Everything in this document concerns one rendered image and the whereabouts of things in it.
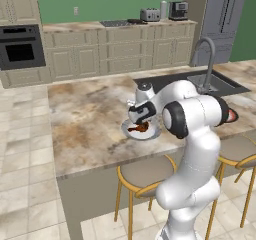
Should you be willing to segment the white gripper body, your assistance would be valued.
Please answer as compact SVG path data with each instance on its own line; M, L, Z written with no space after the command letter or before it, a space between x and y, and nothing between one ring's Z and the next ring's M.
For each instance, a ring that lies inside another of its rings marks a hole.
M153 114L139 114L139 113L134 113L131 112L128 114L129 119L134 123L134 124L143 124L147 121L150 121L151 118L153 117Z

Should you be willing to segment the brown chicken drumstick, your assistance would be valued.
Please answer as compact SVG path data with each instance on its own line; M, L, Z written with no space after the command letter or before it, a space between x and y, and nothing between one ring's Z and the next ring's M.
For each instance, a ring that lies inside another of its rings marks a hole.
M149 128L149 123L145 122L143 124L138 124L136 127L130 127L128 128L128 131L138 131L138 132L146 132Z

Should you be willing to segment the grey round plate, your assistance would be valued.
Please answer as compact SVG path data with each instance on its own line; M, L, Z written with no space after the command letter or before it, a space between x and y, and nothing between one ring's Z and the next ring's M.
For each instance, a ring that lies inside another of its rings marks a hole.
M125 120L121 125L123 133L131 139L149 140L155 139L161 134L160 124L155 118L149 120L149 127L145 132L138 131L137 128L138 126L129 119Z

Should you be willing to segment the dark pan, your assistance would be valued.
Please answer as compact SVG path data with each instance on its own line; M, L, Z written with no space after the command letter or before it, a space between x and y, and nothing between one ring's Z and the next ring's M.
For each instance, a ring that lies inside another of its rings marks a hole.
M147 25L148 23L141 19L127 19L127 22L134 25Z

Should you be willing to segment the dark sink basin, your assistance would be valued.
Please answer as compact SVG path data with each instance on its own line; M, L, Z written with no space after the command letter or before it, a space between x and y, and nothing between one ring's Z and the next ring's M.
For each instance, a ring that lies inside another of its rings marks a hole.
M166 85L178 81L189 80L196 86L202 86L206 77L206 70L190 71L178 74L168 74L155 77L139 78L134 82L137 85L141 83L151 83L155 93L158 93ZM213 70L210 80L210 88L208 93L215 96L229 96L239 93L249 92L249 89L233 81L232 79Z

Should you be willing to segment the yellow-legged round stool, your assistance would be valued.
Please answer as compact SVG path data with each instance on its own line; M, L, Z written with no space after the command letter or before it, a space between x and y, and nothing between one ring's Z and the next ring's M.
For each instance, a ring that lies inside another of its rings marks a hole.
M216 173L216 179L219 184L222 184L226 166L235 168L238 162L253 154L256 154L256 140L253 140L248 135L237 135L233 138L223 140L218 157L220 166Z
M240 169L240 173L237 176L237 178L235 179L235 183L237 183L239 181L239 179L242 177L242 175L244 174L244 172L247 169L252 170L250 183L249 183L249 187L248 187L248 191L247 191L247 196L246 196L246 200L245 200L245 205L244 205L242 218L241 218L241 222L240 222L240 227L243 228L244 223L245 223L245 219L246 219L246 215L247 215L247 211L248 211L249 202L250 202L250 199L251 199L251 194L252 194L252 190L253 190L253 186L254 186L254 181L255 181L255 178L256 178L256 154L253 154L253 155L251 155L247 158L242 159L240 162L238 162L235 165L235 168Z
M121 190L128 190L128 240L132 240L133 198L148 199L151 210L156 188L177 171L177 165L169 155L145 159L117 166L118 188L114 221L118 219Z

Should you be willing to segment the beige lower cupboard run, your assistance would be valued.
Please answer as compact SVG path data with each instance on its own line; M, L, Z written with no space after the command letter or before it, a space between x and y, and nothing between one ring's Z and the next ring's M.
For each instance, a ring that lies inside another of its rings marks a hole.
M45 57L55 81L184 66L196 23L164 20L105 27L99 22L45 24Z

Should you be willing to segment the grey curved tap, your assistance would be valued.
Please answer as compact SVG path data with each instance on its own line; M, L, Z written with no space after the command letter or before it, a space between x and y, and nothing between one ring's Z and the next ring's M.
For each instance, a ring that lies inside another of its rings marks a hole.
M205 75L203 84L200 85L199 80L197 80L197 89L200 94L204 94L209 91L211 74L212 74L213 64L214 64L214 59L215 59L215 54L216 54L216 48L215 48L215 44L214 44L213 40L209 37L202 37L196 43L194 54L192 55L192 59L190 61L190 66L194 67L196 65L196 56L197 56L198 49L204 42L206 42L209 45L210 57L209 57L209 62L208 62L208 67L207 67L207 73Z

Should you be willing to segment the red round object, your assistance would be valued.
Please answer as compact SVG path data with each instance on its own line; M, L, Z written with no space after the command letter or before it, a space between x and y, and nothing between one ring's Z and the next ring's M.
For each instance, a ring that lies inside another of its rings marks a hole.
M233 123L233 122L236 122L238 119L239 119L238 113L233 109L229 109L229 115L228 115L228 119L226 120L226 122Z

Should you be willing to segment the silver toaster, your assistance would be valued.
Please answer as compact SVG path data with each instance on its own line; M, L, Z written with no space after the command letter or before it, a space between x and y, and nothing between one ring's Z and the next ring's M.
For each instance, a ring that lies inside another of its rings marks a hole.
M156 8L141 9L140 19L145 22L158 22L160 20L160 10Z

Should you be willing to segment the white cylindrical canister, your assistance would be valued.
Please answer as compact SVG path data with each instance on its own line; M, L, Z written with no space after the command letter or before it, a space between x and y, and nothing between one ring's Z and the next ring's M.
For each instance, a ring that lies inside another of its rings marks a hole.
M164 20L167 18L167 1L160 2L160 19Z

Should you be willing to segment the grey coffee machine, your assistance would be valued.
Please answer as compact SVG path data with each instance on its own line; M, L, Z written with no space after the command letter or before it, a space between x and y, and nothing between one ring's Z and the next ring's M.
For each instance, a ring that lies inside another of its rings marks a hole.
M171 2L169 4L169 16L168 18L173 21L187 20L186 13L188 12L187 2Z

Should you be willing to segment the beige tall oven cupboard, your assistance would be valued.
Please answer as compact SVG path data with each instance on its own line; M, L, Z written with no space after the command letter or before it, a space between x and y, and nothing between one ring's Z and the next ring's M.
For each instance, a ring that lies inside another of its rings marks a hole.
M40 85L51 82L50 70L45 55L45 41L40 19L38 0L0 0L0 26L39 26L46 65L44 67L1 70L0 80L4 88Z

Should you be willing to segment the grey fridge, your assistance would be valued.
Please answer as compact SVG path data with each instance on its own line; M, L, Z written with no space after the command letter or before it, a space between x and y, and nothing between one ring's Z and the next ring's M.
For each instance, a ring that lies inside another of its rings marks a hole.
M215 64L230 59L245 0L192 0L190 18L198 22L194 43L202 37L213 40Z

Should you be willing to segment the black built-in oven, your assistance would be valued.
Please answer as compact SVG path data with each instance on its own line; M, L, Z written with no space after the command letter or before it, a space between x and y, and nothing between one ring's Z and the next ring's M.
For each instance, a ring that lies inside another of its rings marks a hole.
M0 69L14 70L46 65L39 26L0 26Z

